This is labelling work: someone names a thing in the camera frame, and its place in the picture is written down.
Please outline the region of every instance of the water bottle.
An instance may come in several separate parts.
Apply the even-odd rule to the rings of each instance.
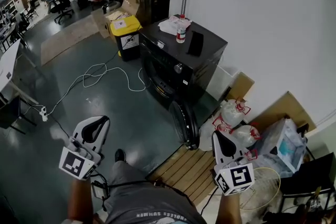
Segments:
[[[177,22],[177,33],[176,33],[176,41],[178,43],[183,43],[185,40],[185,16],[184,14],[180,15],[180,19]]]

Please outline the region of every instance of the black washing machine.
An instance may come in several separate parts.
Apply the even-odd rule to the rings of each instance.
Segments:
[[[145,83],[151,94],[169,110],[174,127],[188,149],[199,146],[204,95],[227,42],[204,27],[191,23],[184,43],[160,31],[160,22],[140,29],[140,52]],[[190,45],[197,46],[197,56]]]

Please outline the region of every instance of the wooden floor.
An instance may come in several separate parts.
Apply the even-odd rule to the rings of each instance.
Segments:
[[[210,171],[214,166],[212,151],[189,151],[181,146],[150,175],[149,180],[161,178],[187,194],[197,206],[215,187]]]

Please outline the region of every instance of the trash bin lid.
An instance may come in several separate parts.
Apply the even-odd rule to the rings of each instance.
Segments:
[[[112,34],[116,37],[136,32],[142,28],[138,19],[134,15],[114,20],[111,22],[110,27]]]

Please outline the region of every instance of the washing machine door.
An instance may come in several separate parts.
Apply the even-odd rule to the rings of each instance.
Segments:
[[[183,100],[174,100],[169,106],[169,112],[181,143],[189,150],[198,149],[200,130],[192,107]]]

